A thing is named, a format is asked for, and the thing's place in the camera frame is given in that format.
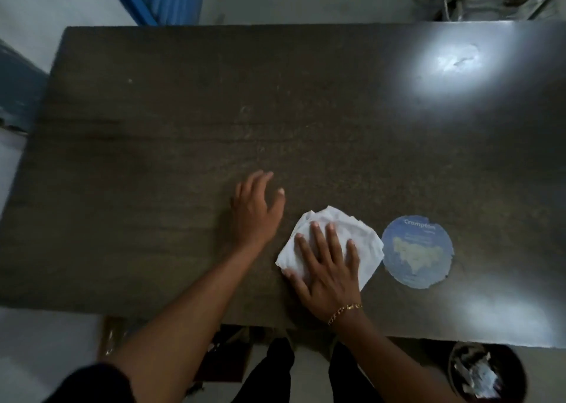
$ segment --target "white cloth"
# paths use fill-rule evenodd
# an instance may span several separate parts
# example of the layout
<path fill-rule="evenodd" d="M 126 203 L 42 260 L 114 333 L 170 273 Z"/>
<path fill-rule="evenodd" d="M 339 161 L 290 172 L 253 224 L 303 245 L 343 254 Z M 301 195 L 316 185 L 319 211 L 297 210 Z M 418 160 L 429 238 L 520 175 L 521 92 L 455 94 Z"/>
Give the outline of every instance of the white cloth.
<path fill-rule="evenodd" d="M 295 225 L 285 247 L 279 253 L 275 264 L 281 269 L 291 268 L 295 270 L 301 278 L 308 282 L 310 278 L 308 269 L 303 262 L 301 251 L 295 246 L 295 234 L 302 233 L 313 252 L 317 254 L 316 242 L 310 229 L 311 221 L 317 221 L 324 233 L 328 223 L 333 222 L 335 224 L 336 234 L 346 260 L 348 260 L 346 242 L 348 239 L 354 241 L 359 255 L 358 282 L 361 290 L 383 260 L 383 242 L 371 227 L 332 206 L 316 213 L 309 211 L 303 214 L 301 219 L 297 221 L 297 225 Z"/>

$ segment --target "table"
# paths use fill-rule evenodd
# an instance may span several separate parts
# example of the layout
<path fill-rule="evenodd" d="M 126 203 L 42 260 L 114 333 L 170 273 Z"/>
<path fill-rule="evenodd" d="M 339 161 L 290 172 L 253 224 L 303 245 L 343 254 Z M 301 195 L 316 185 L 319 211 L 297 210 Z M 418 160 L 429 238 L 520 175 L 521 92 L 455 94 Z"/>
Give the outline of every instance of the table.
<path fill-rule="evenodd" d="M 566 25 L 69 28 L 0 226 L 0 303 L 151 317 L 214 264 L 229 197 L 287 208 L 227 323 L 315 327 L 274 265 L 335 206 L 440 223 L 428 290 L 381 265 L 387 335 L 566 348 Z"/>

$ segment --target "finger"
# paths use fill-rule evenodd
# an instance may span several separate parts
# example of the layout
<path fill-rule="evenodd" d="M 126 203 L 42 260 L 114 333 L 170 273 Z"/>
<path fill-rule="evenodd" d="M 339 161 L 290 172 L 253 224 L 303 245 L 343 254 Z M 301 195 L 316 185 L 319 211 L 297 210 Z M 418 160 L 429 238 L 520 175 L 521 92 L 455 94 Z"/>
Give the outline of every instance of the finger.
<path fill-rule="evenodd" d="M 352 277 L 358 279 L 358 269 L 359 269 L 359 256 L 358 256 L 358 249 L 356 248 L 356 244 L 353 240 L 349 240 L 346 243 L 346 250 L 348 251 L 348 257 L 350 258 L 350 262 L 348 262 L 348 269 L 350 269 L 350 273 Z"/>
<path fill-rule="evenodd" d="M 330 246 L 330 254 L 332 255 L 334 264 L 344 264 L 342 247 L 340 246 L 340 241 L 336 234 L 336 225 L 334 223 L 329 223 L 329 225 L 326 226 L 326 238 Z"/>
<path fill-rule="evenodd" d="M 273 178 L 273 172 L 264 173 L 256 178 L 251 188 L 252 196 L 257 200 L 265 200 L 265 187 L 271 178 Z"/>
<path fill-rule="evenodd" d="M 326 267 L 332 266 L 332 257 L 330 256 L 330 250 L 328 249 L 328 243 L 326 243 L 326 237 L 322 234 L 322 230 L 318 222 L 311 222 L 312 234 L 315 236 L 316 246 L 319 249 L 319 255 L 321 263 Z"/>
<path fill-rule="evenodd" d="M 234 200 L 238 200 L 240 198 L 240 195 L 242 194 L 242 183 L 238 182 L 236 184 L 236 192 L 234 193 Z"/>
<path fill-rule="evenodd" d="M 307 264 L 308 271 L 314 278 L 319 270 L 319 262 L 317 261 L 315 255 L 312 253 L 312 249 L 310 246 L 308 246 L 308 243 L 303 235 L 297 233 L 297 235 L 295 236 L 295 241 L 297 241 L 299 249 L 301 249 L 303 261 Z"/>
<path fill-rule="evenodd" d="M 301 303 L 303 305 L 307 305 L 311 299 L 311 292 L 309 291 L 308 286 L 305 284 L 305 282 L 293 269 L 283 269 L 282 272 L 297 292 Z"/>
<path fill-rule="evenodd" d="M 275 200 L 273 201 L 273 205 L 269 210 L 269 214 L 273 223 L 279 225 L 281 222 L 281 218 L 283 218 L 283 211 L 285 210 L 285 190 L 282 188 L 277 189 L 277 194 L 275 194 Z"/>
<path fill-rule="evenodd" d="M 263 175 L 263 170 L 258 170 L 258 171 L 255 171 L 254 173 L 251 173 L 246 178 L 246 181 L 242 185 L 242 193 L 241 193 L 242 199 L 247 200 L 247 199 L 250 198 L 251 188 L 254 185 L 254 181 L 256 180 L 256 178 L 258 178 L 259 176 L 262 176 L 262 175 Z"/>

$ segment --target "black pants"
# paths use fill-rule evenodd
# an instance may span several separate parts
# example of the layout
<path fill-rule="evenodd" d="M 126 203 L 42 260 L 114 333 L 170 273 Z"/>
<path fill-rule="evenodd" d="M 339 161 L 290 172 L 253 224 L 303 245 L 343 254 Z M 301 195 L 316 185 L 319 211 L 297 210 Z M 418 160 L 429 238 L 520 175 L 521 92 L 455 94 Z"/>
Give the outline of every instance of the black pants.
<path fill-rule="evenodd" d="M 269 401 L 289 403 L 291 367 L 295 354 L 287 339 L 275 339 L 267 357 L 259 363 L 242 385 L 233 403 Z M 337 343 L 328 369 L 334 403 L 379 403 L 383 400 L 358 368 L 348 348 Z"/>

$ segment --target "blue circular sticker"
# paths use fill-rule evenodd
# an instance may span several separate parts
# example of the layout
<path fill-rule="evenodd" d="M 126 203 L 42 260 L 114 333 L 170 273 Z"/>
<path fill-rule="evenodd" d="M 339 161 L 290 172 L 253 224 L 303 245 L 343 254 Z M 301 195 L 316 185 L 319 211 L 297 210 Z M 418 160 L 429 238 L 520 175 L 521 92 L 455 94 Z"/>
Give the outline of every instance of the blue circular sticker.
<path fill-rule="evenodd" d="M 399 217 L 383 232 L 383 263 L 393 278 L 423 289 L 448 276 L 454 248 L 446 231 L 419 215 Z"/>

